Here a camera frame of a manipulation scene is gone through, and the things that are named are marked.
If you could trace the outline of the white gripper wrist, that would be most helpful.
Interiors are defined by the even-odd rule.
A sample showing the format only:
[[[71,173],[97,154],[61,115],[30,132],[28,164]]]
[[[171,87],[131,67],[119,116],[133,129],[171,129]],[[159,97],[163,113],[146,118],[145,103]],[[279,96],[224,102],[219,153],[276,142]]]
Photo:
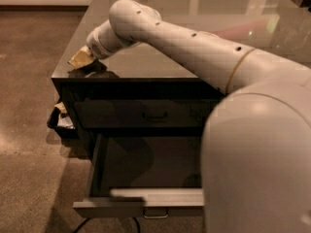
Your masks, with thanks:
[[[119,50],[130,48],[137,44],[129,34],[134,32],[139,20],[109,19],[94,28],[86,38],[86,46],[80,48],[68,61],[74,69],[91,64],[95,57],[105,59]]]

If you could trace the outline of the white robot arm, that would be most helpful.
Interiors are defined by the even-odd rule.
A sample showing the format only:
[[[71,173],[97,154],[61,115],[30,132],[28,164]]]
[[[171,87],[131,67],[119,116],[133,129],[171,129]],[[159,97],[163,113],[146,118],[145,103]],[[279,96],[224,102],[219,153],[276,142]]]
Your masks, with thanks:
[[[119,0],[70,59],[82,68],[146,43],[225,95],[204,127],[208,233],[311,233],[311,69]]]

